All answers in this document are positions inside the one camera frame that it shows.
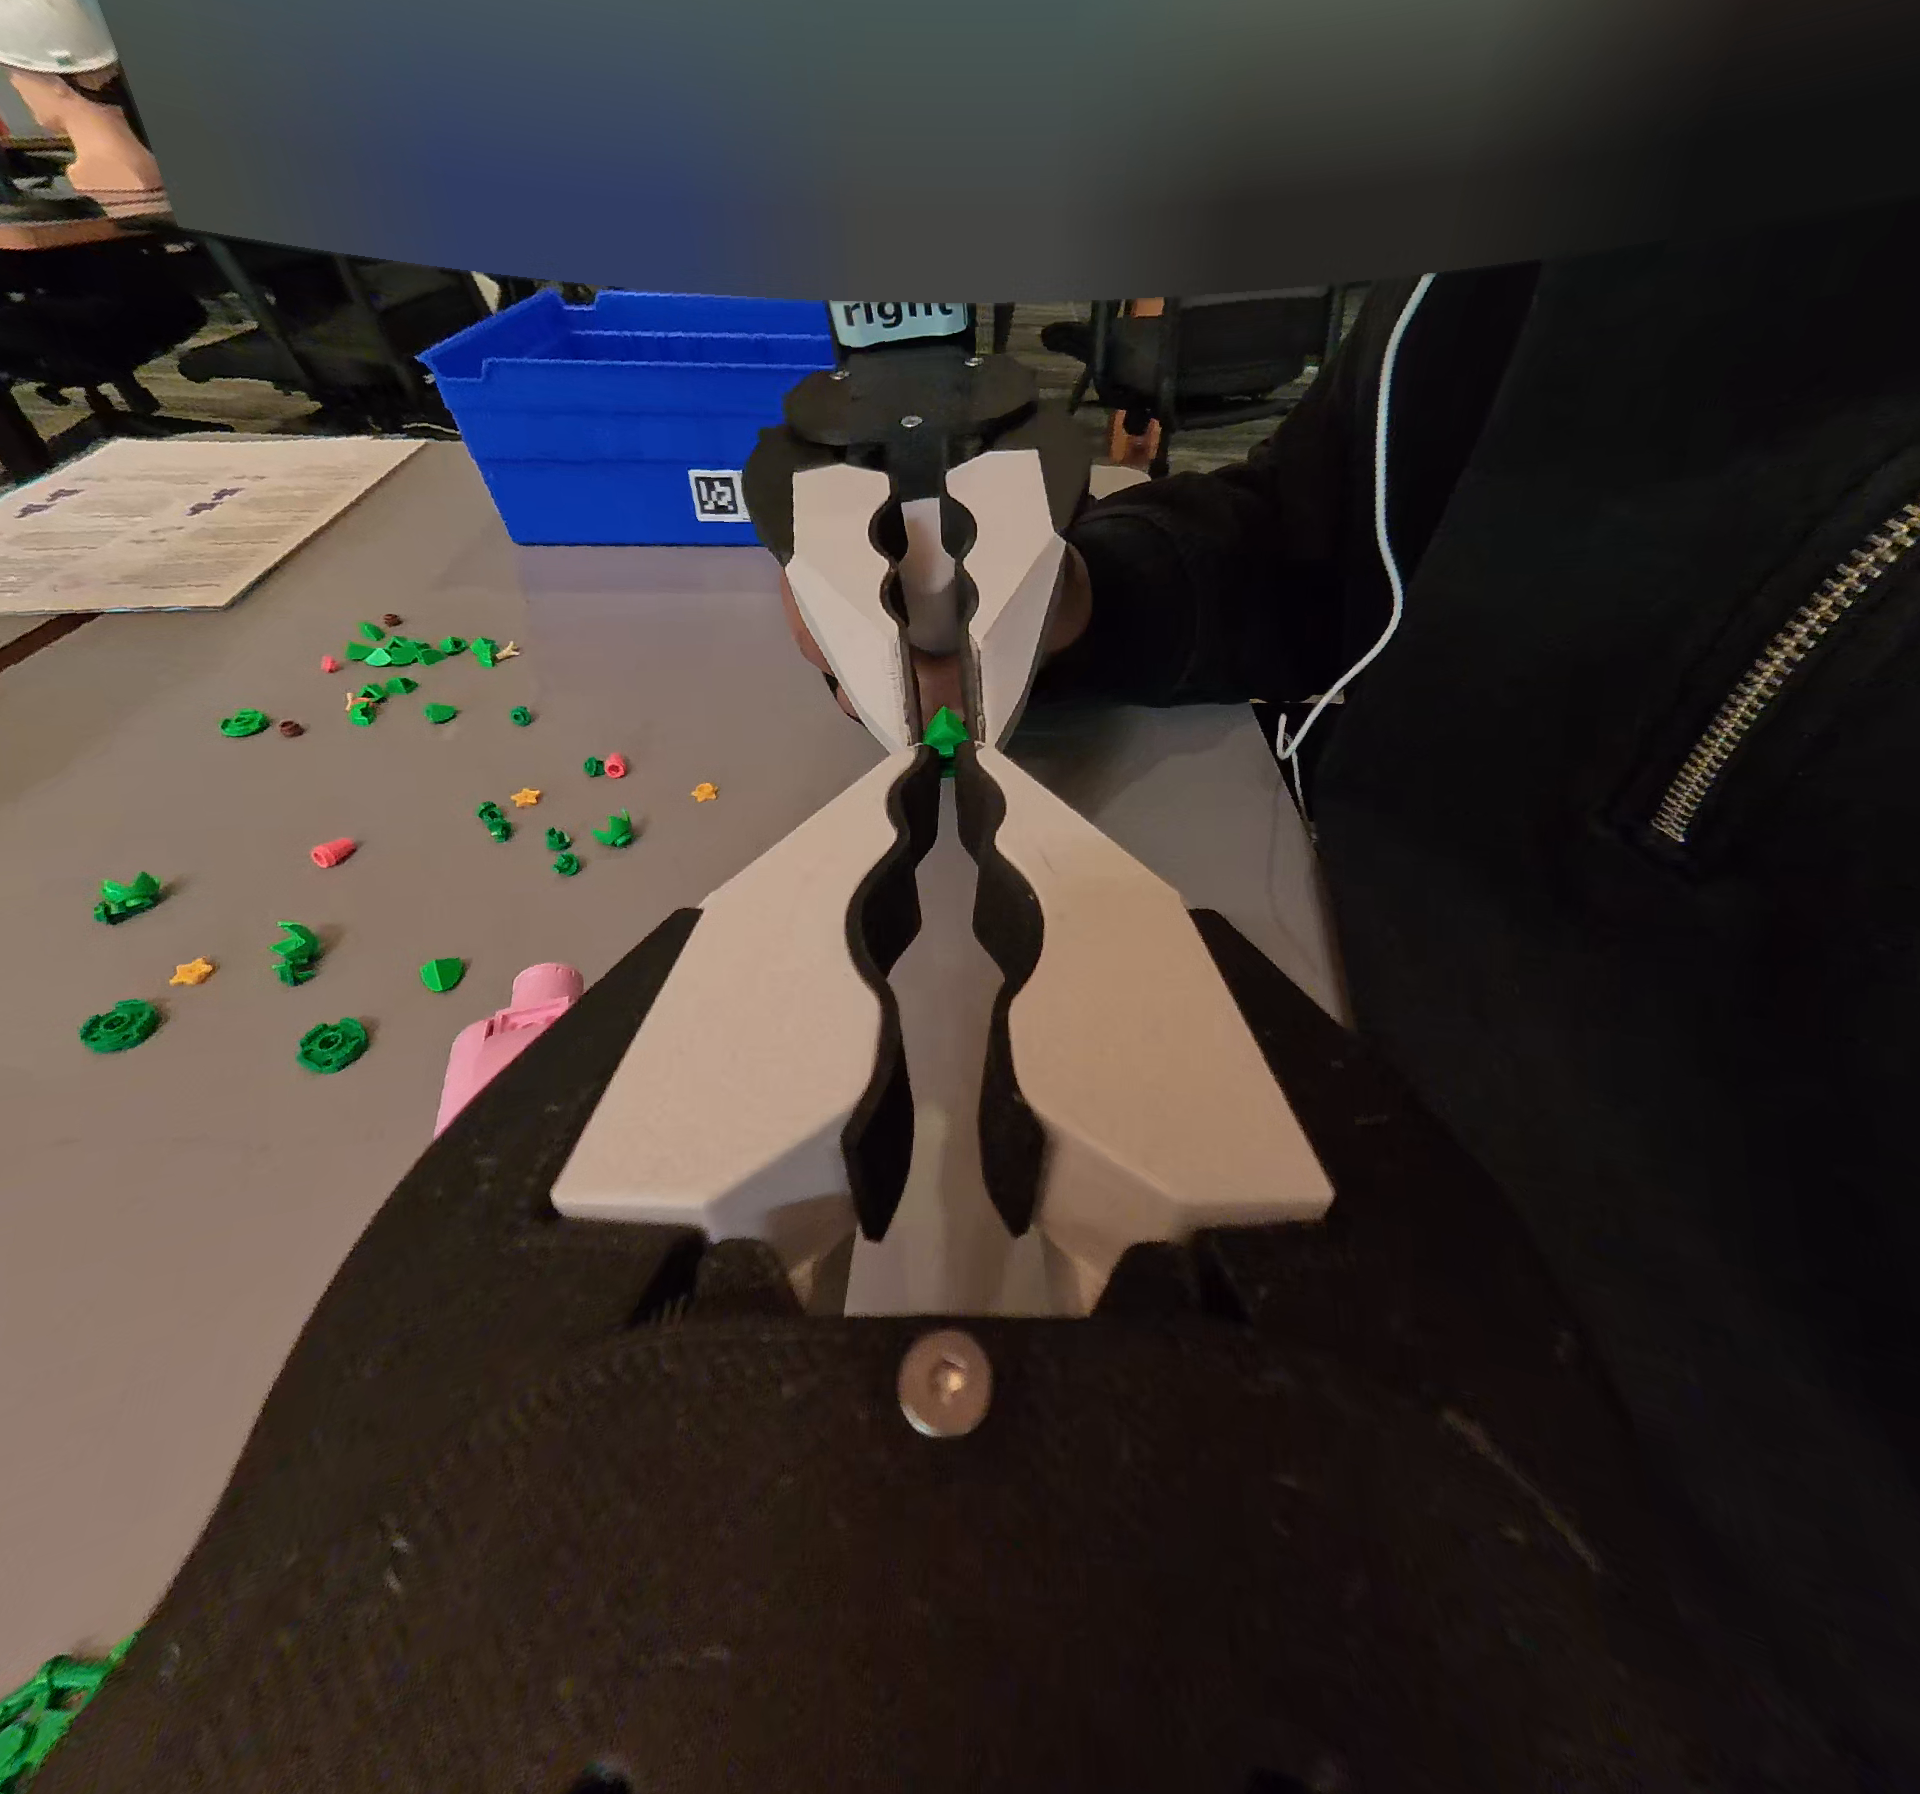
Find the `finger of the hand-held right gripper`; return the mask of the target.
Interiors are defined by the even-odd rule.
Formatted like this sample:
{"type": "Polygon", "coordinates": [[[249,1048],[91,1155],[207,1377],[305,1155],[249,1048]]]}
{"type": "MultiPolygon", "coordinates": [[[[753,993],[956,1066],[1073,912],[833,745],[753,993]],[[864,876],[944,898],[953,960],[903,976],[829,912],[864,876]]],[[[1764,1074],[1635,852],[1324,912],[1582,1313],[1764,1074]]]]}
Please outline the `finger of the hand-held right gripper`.
{"type": "Polygon", "coordinates": [[[842,691],[856,702],[860,724],[883,749],[914,749],[921,741],[921,702],[909,632],[894,610],[901,565],[877,537],[877,519],[888,500],[883,470],[845,459],[801,470],[787,585],[796,589],[809,637],[833,658],[842,691]]]}
{"type": "Polygon", "coordinates": [[[1029,702],[1067,565],[1040,452],[982,452],[944,470],[944,555],[963,718],[982,749],[1004,749],[1029,702]]]}

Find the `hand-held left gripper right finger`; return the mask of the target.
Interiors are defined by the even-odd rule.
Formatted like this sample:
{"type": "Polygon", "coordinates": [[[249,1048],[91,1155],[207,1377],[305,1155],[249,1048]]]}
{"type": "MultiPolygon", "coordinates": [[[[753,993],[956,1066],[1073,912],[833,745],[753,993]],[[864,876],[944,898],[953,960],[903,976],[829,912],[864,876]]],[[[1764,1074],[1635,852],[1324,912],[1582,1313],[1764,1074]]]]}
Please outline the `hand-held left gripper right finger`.
{"type": "Polygon", "coordinates": [[[1061,1313],[1135,1248],[1317,1223],[1333,1177],[1188,898],[997,749],[956,755],[974,936],[997,965],[978,1169],[1061,1313]]]}

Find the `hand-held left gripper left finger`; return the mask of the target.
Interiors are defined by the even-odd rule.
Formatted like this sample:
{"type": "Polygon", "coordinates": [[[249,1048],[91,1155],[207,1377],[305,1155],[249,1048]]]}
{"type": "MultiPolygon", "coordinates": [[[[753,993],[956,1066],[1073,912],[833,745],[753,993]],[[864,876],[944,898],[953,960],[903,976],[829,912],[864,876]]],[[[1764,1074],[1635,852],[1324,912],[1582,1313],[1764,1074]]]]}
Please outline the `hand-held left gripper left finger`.
{"type": "Polygon", "coordinates": [[[833,1297],[856,1233],[883,1240],[909,1187],[888,968],[921,925],[938,829],[941,764],[903,749],[693,910],[555,1213],[761,1243],[801,1304],[833,1297]]]}

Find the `person's right forearm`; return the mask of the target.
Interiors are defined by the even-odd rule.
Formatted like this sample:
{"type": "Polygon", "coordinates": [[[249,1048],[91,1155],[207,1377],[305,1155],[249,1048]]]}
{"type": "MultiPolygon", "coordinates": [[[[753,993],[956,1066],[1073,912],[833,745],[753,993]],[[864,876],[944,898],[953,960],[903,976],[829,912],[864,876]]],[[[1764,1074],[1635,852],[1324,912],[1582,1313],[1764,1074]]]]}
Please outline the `person's right forearm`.
{"type": "Polygon", "coordinates": [[[1093,502],[1073,531],[1077,632],[1047,702],[1305,702],[1341,671],[1350,502],[1293,470],[1222,466],[1093,502]]]}

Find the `person's right hand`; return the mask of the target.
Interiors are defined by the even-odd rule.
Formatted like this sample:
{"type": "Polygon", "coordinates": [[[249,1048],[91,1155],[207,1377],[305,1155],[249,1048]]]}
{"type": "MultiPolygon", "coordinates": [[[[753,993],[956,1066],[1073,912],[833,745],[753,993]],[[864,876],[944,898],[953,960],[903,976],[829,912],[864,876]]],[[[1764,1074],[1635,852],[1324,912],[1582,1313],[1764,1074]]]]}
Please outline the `person's right hand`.
{"type": "MultiPolygon", "coordinates": [[[[953,610],[953,577],[956,577],[953,565],[941,565],[941,568],[934,568],[934,565],[927,565],[927,568],[909,568],[909,591],[914,591],[914,597],[934,597],[934,623],[938,623],[934,637],[938,637],[941,644],[962,639],[962,637],[944,624],[944,623],[956,623],[956,610],[953,610]]],[[[1082,562],[1073,546],[1064,551],[1064,573],[1061,573],[1061,589],[1053,589],[1053,591],[1061,591],[1061,601],[1053,601],[1050,624],[1047,624],[1047,639],[1040,639],[1040,663],[1067,656],[1067,650],[1087,637],[1087,624],[1093,624],[1093,568],[1087,568],[1087,562],[1082,562]]],[[[787,624],[793,624],[793,637],[796,637],[805,663],[825,671],[825,682],[829,682],[840,711],[860,724],[856,702],[842,691],[842,677],[840,677],[833,658],[829,658],[825,644],[809,637],[805,610],[801,610],[801,601],[796,601],[796,591],[793,591],[787,577],[780,577],[780,617],[787,617],[787,624]]],[[[938,717],[938,711],[963,717],[963,668],[962,668],[956,656],[934,656],[927,644],[914,644],[914,682],[920,682],[920,705],[921,705],[921,717],[938,717]]]]}

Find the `pink toy brick pot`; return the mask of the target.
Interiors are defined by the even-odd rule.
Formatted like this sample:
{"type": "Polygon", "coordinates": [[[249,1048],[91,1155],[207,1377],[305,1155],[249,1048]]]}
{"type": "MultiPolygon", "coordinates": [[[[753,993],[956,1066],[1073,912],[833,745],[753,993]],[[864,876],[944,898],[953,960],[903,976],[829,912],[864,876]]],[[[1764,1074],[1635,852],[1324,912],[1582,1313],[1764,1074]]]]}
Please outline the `pink toy brick pot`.
{"type": "Polygon", "coordinates": [[[523,965],[507,1004],[457,1030],[433,1133],[442,1133],[482,1087],[490,1087],[537,1034],[545,1034],[582,1000],[582,989],[587,981],[573,965],[523,965]]]}

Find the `blue plastic bin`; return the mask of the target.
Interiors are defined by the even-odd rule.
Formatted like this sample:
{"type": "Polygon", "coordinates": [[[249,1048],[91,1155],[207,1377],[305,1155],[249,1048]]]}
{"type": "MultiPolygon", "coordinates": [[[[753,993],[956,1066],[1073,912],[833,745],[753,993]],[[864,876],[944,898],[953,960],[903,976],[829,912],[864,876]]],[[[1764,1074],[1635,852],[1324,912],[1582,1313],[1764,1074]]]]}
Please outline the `blue plastic bin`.
{"type": "Polygon", "coordinates": [[[424,349],[520,546],[758,546],[745,459],[833,366],[825,300],[537,291],[424,349]]]}

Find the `person's black jacket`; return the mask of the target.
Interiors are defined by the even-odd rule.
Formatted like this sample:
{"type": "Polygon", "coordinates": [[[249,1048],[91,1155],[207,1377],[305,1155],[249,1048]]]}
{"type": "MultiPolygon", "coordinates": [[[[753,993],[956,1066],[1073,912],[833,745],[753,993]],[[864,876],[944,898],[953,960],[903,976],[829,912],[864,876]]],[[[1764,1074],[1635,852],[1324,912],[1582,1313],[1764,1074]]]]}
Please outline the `person's black jacket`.
{"type": "Polygon", "coordinates": [[[1348,489],[1348,671],[1389,389],[1404,623],[1308,741],[1356,1021],[1860,1789],[1914,1789],[1914,291],[1914,201],[1444,271],[1382,376],[1389,282],[1242,459],[1348,489]]]}

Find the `scattered small green toy pieces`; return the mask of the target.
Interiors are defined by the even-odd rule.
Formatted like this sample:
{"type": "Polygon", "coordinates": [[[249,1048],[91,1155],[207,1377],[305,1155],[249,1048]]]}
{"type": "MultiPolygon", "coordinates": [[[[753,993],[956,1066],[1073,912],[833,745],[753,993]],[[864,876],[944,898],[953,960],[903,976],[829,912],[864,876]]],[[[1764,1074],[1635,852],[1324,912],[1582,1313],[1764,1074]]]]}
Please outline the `scattered small green toy pieces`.
{"type": "MultiPolygon", "coordinates": [[[[497,668],[493,663],[493,637],[403,637],[403,632],[384,632],[381,623],[363,623],[351,632],[351,639],[342,644],[342,671],[369,671],[350,696],[342,696],[342,718],[350,724],[376,724],[384,705],[403,702],[421,691],[421,677],[403,668],[442,668],[461,656],[471,656],[471,663],[482,668],[497,668]]],[[[451,724],[461,711],[451,702],[424,702],[421,718],[424,724],[451,724]]],[[[507,724],[537,724],[534,705],[507,705],[507,724]]],[[[602,776],[602,756],[605,755],[587,755],[582,756],[582,776],[587,779],[605,779],[602,776]]],[[[476,822],[490,832],[490,842],[507,842],[511,840],[511,804],[507,802],[482,802],[476,804],[476,822]]],[[[616,809],[605,822],[593,829],[593,842],[602,848],[630,848],[635,842],[635,812],[616,809]]],[[[555,876],[573,876],[582,862],[573,852],[573,840],[564,829],[541,832],[541,848],[553,852],[553,872],[555,876]]],[[[156,872],[134,872],[128,882],[104,876],[91,905],[91,920],[104,925],[120,925],[128,920],[141,920],[153,910],[167,905],[167,882],[156,872]]],[[[305,931],[303,923],[278,923],[278,941],[273,941],[273,976],[285,989],[311,982],[317,965],[324,957],[324,941],[317,931],[305,931]]],[[[451,993],[464,981],[464,960],[457,957],[433,957],[429,965],[421,965],[421,982],[429,993],[451,993]]]]}

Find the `printed paper sheet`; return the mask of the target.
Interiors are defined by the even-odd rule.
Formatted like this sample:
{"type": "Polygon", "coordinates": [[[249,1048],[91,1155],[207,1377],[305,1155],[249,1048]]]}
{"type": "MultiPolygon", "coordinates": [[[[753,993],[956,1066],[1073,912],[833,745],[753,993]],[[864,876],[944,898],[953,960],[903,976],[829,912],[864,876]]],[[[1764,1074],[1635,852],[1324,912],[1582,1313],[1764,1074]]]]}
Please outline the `printed paper sheet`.
{"type": "Polygon", "coordinates": [[[0,500],[0,610],[222,610],[424,439],[108,439],[0,500]]]}

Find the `black office chair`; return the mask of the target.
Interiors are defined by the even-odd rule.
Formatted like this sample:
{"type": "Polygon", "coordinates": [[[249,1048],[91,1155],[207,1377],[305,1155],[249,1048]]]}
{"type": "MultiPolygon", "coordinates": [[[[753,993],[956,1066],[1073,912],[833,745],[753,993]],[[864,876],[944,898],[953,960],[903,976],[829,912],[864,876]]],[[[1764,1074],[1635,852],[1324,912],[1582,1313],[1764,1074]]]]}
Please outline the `black office chair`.
{"type": "Polygon", "coordinates": [[[3,250],[0,256],[0,380],[3,393],[78,389],[94,415],[167,424],[135,366],[196,340],[201,296],[176,260],[141,238],[3,250]]]}

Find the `green toy vine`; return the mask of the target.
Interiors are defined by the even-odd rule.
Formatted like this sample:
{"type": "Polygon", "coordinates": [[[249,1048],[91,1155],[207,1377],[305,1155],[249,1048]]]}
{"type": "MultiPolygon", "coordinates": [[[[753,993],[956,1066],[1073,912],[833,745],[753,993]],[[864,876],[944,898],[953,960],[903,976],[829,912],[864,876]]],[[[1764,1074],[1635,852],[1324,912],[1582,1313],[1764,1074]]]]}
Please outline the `green toy vine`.
{"type": "Polygon", "coordinates": [[[48,1659],[23,1684],[0,1700],[0,1789],[29,1789],[58,1740],[71,1732],[78,1707],[108,1684],[128,1661],[135,1633],[100,1659],[48,1659]]]}

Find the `white hard hat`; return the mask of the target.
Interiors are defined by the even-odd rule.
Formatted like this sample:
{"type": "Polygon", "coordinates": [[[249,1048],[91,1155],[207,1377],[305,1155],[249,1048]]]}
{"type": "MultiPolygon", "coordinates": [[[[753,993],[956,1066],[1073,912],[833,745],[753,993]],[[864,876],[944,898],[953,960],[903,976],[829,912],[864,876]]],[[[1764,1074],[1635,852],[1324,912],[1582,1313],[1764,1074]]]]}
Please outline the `white hard hat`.
{"type": "Polygon", "coordinates": [[[83,0],[0,0],[0,67],[71,81],[120,71],[120,45],[83,0]]]}

